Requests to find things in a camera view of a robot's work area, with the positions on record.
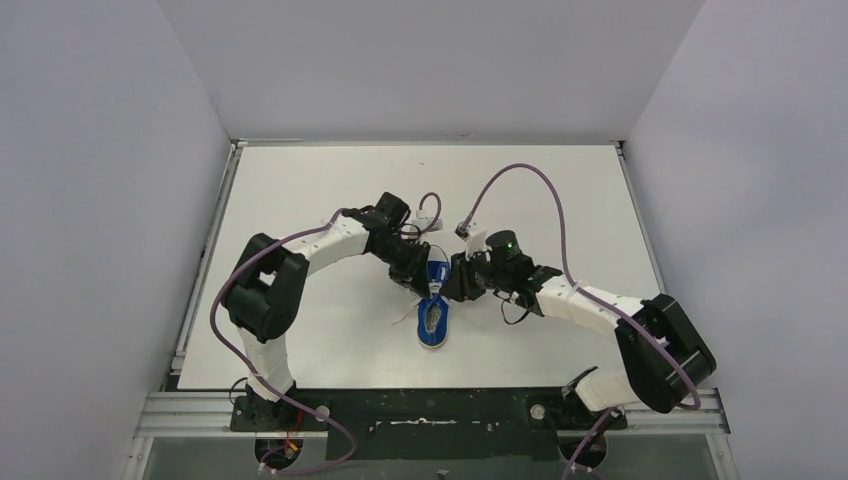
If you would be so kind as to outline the white shoelace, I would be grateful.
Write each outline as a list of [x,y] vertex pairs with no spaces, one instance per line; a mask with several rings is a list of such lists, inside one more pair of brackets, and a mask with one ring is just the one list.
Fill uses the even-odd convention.
[[392,326],[403,323],[415,312],[418,328],[427,335],[434,335],[440,328],[447,328],[450,304],[439,293],[441,281],[429,282],[425,293],[420,293],[399,281],[395,281],[395,285],[403,289],[411,301],[409,310],[399,320],[393,322]]

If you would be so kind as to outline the blue canvas sneaker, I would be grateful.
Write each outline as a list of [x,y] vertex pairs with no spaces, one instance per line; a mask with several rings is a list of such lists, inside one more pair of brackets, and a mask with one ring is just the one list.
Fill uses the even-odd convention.
[[450,260],[446,252],[438,245],[433,245],[436,253],[431,254],[427,261],[428,295],[417,305],[416,333],[419,342],[426,348],[441,347],[448,336],[448,317],[450,305],[441,295],[451,272]]

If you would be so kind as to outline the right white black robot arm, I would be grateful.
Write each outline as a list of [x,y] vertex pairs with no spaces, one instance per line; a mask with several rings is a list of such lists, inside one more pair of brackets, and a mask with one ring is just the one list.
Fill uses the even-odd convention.
[[620,369],[603,372],[593,366],[568,384],[562,411],[571,424],[588,426],[602,410],[633,403],[659,413],[683,408],[691,390],[715,372],[713,353],[672,296],[639,299],[572,282],[563,271],[523,253],[511,230],[487,234],[467,227],[455,233],[465,248],[450,259],[443,296],[464,302],[491,292],[617,345]]

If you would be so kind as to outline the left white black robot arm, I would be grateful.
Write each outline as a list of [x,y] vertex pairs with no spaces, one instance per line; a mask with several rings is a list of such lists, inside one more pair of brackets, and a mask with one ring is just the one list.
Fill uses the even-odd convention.
[[431,246],[423,236],[440,229],[440,216],[412,210],[385,192],[374,205],[337,210],[322,226],[283,239],[259,233],[248,241],[213,306],[226,309],[242,338],[244,348],[236,354],[250,371],[247,390],[259,398],[260,418],[281,427],[295,416],[285,334],[307,278],[343,259],[371,254],[387,265],[391,281],[427,298]]

